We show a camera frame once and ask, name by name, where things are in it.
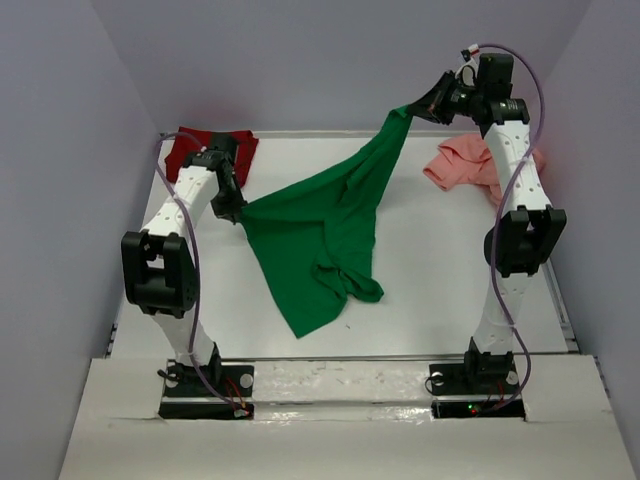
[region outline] black mounting base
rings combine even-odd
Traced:
[[[485,382],[471,382],[467,376],[464,363],[438,363],[429,365],[429,381],[427,388],[434,397],[439,396],[473,396],[499,395],[500,387],[504,395],[513,394],[518,384],[511,385],[505,378],[491,379]]]
[[[517,382],[513,353],[492,355],[480,353],[473,338],[462,363],[438,363],[429,365],[427,390],[434,396],[441,395],[491,395],[512,394]]]
[[[182,372],[193,370],[176,364],[173,360],[169,361],[167,365],[169,375],[163,375],[165,378],[163,399],[158,411],[161,418],[182,420],[249,420],[253,418],[254,405],[249,400],[253,395],[254,367],[252,365],[222,364],[219,381],[210,381],[211,386],[218,393],[233,400],[234,405],[214,397],[202,384],[195,371],[193,371],[195,376],[189,372],[188,375],[183,375],[179,382],[171,380],[171,372],[176,368],[181,369]],[[244,400],[244,407],[241,406],[238,397]],[[248,415],[244,413],[239,415],[239,410],[246,411]]]

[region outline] light purple wall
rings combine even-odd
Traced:
[[[600,357],[640,473],[640,2],[594,0],[545,84],[553,255],[580,346]]]
[[[473,42],[517,48],[546,78],[589,3],[92,1],[163,130],[375,129]]]
[[[52,480],[157,131],[88,1],[0,10],[0,478]]]

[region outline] white board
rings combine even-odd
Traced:
[[[373,273],[378,304],[350,299],[331,324],[297,340],[277,309],[240,226],[205,212],[198,228],[202,316],[226,358],[460,354],[482,312],[489,282],[483,240],[494,207],[475,186],[442,192],[422,174],[445,137],[410,137],[378,209]],[[271,138],[258,146],[244,189],[260,198],[345,160],[367,138]],[[165,142],[163,155],[169,151]],[[166,191],[155,179],[145,222]],[[540,272],[518,319],[532,352],[566,352],[558,313]],[[161,330],[123,298],[115,358],[172,356]]]
[[[591,357],[534,356],[526,422],[432,418],[405,361],[256,362],[255,420],[162,420],[165,362],[94,360],[61,480],[635,478]]]

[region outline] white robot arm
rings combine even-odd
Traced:
[[[445,125],[455,115],[470,117],[491,151],[502,191],[513,185],[497,224],[495,273],[501,300],[515,319],[531,277],[548,260],[567,219],[564,210],[552,207],[529,153],[527,106],[524,100],[511,98],[513,56],[482,54],[476,74],[472,57],[477,50],[472,46],[462,52],[465,65],[474,70],[473,84],[463,81],[463,67],[456,73],[445,72],[426,95],[407,107],[407,113]],[[491,229],[484,241],[488,264],[493,234]],[[490,284],[464,362],[430,365],[430,378],[437,378],[432,381],[433,394],[487,395],[496,383],[504,385],[506,393],[516,392],[517,386],[506,382],[513,369],[513,329]]]
[[[233,170],[236,152],[233,137],[216,134],[210,147],[189,154],[180,169],[174,191],[193,228],[209,204],[218,218],[234,223],[246,205]],[[218,348],[199,322],[195,329],[193,324],[200,285],[187,229],[184,213],[169,197],[140,232],[125,234],[121,243],[125,292],[129,302],[162,328],[175,351],[174,373],[188,371],[185,367],[193,367],[193,358],[216,385],[221,376]]]

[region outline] green shirt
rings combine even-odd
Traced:
[[[382,297],[371,276],[376,208],[411,119],[392,110],[351,158],[244,207],[240,222],[297,338],[334,320],[348,294]]]

